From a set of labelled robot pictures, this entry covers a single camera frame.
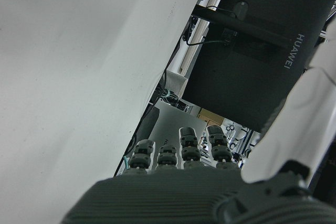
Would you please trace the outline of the right robot hand white grey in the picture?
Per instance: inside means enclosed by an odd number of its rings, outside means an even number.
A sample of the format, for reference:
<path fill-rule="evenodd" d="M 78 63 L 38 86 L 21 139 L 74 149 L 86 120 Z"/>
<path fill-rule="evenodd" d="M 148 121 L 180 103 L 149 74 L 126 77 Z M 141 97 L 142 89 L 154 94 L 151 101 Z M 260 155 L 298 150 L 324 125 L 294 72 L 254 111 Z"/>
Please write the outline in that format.
<path fill-rule="evenodd" d="M 199 166 L 121 175 L 94 184 L 63 223 L 335 223 L 311 195 L 335 136 L 335 38 L 261 132 L 242 169 Z"/>

